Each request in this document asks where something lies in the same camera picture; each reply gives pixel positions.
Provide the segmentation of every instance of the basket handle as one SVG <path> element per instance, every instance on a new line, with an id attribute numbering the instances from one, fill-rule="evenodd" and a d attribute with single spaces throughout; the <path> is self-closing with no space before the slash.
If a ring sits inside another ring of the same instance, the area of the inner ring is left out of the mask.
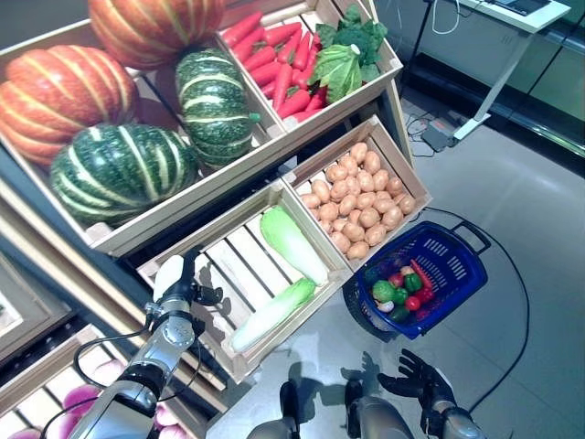
<path id="1" fill-rule="evenodd" d="M 477 227 L 475 227 L 471 222 L 469 221 L 461 221 L 459 224 L 457 224 L 455 227 L 453 227 L 451 229 L 452 232 L 455 232 L 457 229 L 461 228 L 461 227 L 465 227 L 468 231 L 470 231 L 471 233 L 473 233 L 475 235 L 475 237 L 481 241 L 484 244 L 484 247 L 482 247 L 479 251 L 476 251 L 472 248 L 473 252 L 476 254 L 482 254 L 483 252 L 485 252 L 487 249 L 489 249 L 492 246 L 492 243 L 490 242 L 490 240 L 488 240 L 485 235 L 483 233 L 481 233 L 479 231 L 479 229 L 477 229 Z"/>

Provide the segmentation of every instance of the green pepper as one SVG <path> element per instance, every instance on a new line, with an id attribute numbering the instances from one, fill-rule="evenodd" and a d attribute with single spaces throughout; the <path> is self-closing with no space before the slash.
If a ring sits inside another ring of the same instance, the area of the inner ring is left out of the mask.
<path id="1" fill-rule="evenodd" d="M 410 311 L 404 306 L 396 306 L 389 315 L 390 320 L 396 323 L 403 322 L 409 316 Z"/>
<path id="2" fill-rule="evenodd" d="M 404 287 L 411 294 L 416 293 L 422 288 L 422 280 L 416 273 L 404 276 Z"/>
<path id="3" fill-rule="evenodd" d="M 409 298 L 408 291 L 406 291 L 404 288 L 397 288 L 396 293 L 392 297 L 392 302 L 394 302 L 394 305 L 404 305 L 404 302 L 408 298 Z"/>

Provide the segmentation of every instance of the black cable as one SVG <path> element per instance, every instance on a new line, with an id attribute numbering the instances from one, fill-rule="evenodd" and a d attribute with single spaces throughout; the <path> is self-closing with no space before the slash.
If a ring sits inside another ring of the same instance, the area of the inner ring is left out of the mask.
<path id="1" fill-rule="evenodd" d="M 77 373 L 79 373 L 79 375 L 89 384 L 92 384 L 95 387 L 102 389 L 102 390 L 105 389 L 107 386 L 104 386 L 103 384 L 97 382 L 96 380 L 93 380 L 81 369 L 81 365 L 80 365 L 81 353 L 83 353 L 83 351 L 87 348 L 90 348 L 94 345 L 99 345 L 100 343 L 104 343 L 106 341 L 117 341 L 117 340 L 124 340 L 126 338 L 138 337 L 148 330 L 152 321 L 153 321 L 152 316 L 146 315 L 146 321 L 144 322 L 144 326 L 139 331 L 132 332 L 131 334 L 124 334 L 122 336 L 116 336 L 116 337 L 96 338 L 95 340 L 88 341 L 87 343 L 84 343 L 83 345 L 79 346 L 77 348 L 77 350 L 75 351 L 75 354 L 73 354 L 73 369 L 75 369 L 75 371 Z"/>
<path id="2" fill-rule="evenodd" d="M 437 212 L 445 213 L 447 215 L 452 215 L 461 221 L 470 222 L 479 231 L 481 231 L 482 233 L 485 233 L 487 235 L 487 237 L 489 239 L 491 239 L 493 242 L 495 242 L 497 244 L 497 246 L 502 250 L 502 252 L 504 252 L 505 256 L 508 258 L 508 261 L 510 261 L 510 263 L 512 264 L 512 267 L 514 268 L 516 276 L 518 277 L 518 281 L 520 282 L 520 285 L 522 286 L 522 292 L 524 293 L 524 297 L 526 298 L 526 322 L 525 322 L 526 324 L 525 324 L 525 334 L 524 334 L 524 341 L 522 342 L 522 348 L 518 352 L 516 359 L 512 362 L 512 365 L 504 372 L 504 375 L 502 375 L 502 377 L 486 393 L 484 393 L 476 402 L 474 402 L 472 404 L 472 406 L 470 407 L 470 409 L 468 411 L 469 413 L 472 413 L 477 408 L 477 406 L 479 404 L 481 404 L 485 400 L 485 398 L 490 396 L 495 391 L 495 389 L 497 389 L 497 387 L 502 383 L 502 381 L 504 381 L 507 378 L 507 376 L 510 374 L 510 372 L 512 372 L 512 370 L 516 367 L 516 364 L 518 364 L 518 362 L 520 361 L 520 359 L 524 355 L 524 352 L 527 348 L 528 338 L 530 336 L 530 297 L 528 296 L 527 286 L 524 283 L 524 279 L 522 278 L 522 274 L 520 274 L 518 267 L 516 267 L 516 263 L 512 259 L 512 256 L 510 256 L 510 253 L 508 253 L 508 251 L 500 243 L 500 241 L 498 241 L 496 238 L 494 238 L 494 236 L 492 236 L 491 233 L 484 230 L 480 226 L 474 224 L 473 222 L 469 221 L 468 219 L 462 217 L 461 215 L 459 215 L 457 213 L 450 212 L 449 210 L 437 209 L 437 208 L 431 208 L 431 207 L 426 207 L 425 210 L 434 210 Z"/>
<path id="3" fill-rule="evenodd" d="M 79 407 L 80 405 L 85 404 L 86 402 L 95 401 L 97 399 L 98 399 L 97 396 L 93 396 L 91 398 L 88 398 L 87 400 L 82 400 L 82 401 L 76 402 L 76 403 L 70 405 L 68 408 L 61 410 L 59 413 L 57 413 L 55 416 L 53 416 L 51 419 L 48 420 L 47 424 L 45 425 L 45 428 L 43 428 L 43 431 L 40 433 L 39 439 L 45 439 L 47 437 L 47 430 L 48 430 L 49 426 L 52 423 L 54 423 L 55 420 L 57 418 L 59 418 L 59 416 L 67 413 L 69 410 L 75 409 L 76 407 Z"/>

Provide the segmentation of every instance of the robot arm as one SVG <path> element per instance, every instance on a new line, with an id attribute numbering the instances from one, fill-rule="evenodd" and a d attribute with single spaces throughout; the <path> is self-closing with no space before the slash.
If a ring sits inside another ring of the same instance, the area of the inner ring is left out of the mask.
<path id="1" fill-rule="evenodd" d="M 203 322 L 189 312 L 195 300 L 202 305 L 221 301 L 221 290 L 193 282 L 197 251 L 183 260 L 171 257 L 156 275 L 153 334 L 130 360 L 128 366 L 83 416 L 69 438 L 144 439 L 154 423 L 154 411 L 161 393 L 185 352 L 204 331 Z"/>

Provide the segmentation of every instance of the desk leg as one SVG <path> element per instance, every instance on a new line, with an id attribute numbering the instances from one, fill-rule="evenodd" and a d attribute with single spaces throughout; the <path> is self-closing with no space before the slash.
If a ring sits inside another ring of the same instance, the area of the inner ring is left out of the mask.
<path id="1" fill-rule="evenodd" d="M 479 125 L 484 123 L 485 120 L 490 117 L 490 115 L 487 111 L 490 109 L 490 107 L 494 103 L 497 95 L 504 88 L 505 84 L 508 81 L 508 78 L 510 78 L 510 75 L 512 74 L 512 72 L 514 71 L 516 66 L 518 65 L 518 62 L 522 58 L 522 55 L 524 55 L 524 52 L 526 52 L 528 46 L 532 42 L 533 36 L 534 36 L 534 34 L 528 34 L 528 36 L 526 38 L 523 38 L 518 43 L 518 45 L 516 46 L 516 50 L 514 50 L 514 53 L 510 57 L 510 60 L 507 62 L 504 69 L 502 70 L 502 74 L 497 79 L 497 81 L 495 82 L 494 86 L 489 91 L 489 93 L 487 93 L 487 96 L 485 96 L 484 102 L 482 102 L 482 105 L 481 105 L 481 107 L 479 107 L 479 110 L 477 111 L 475 116 L 472 119 L 470 119 L 469 121 L 467 121 L 467 123 L 465 123 L 464 126 L 459 128 L 453 134 L 453 137 L 455 137 L 455 139 L 462 140 L 467 134 L 469 134 L 471 131 L 473 131 L 475 128 L 477 128 Z"/>

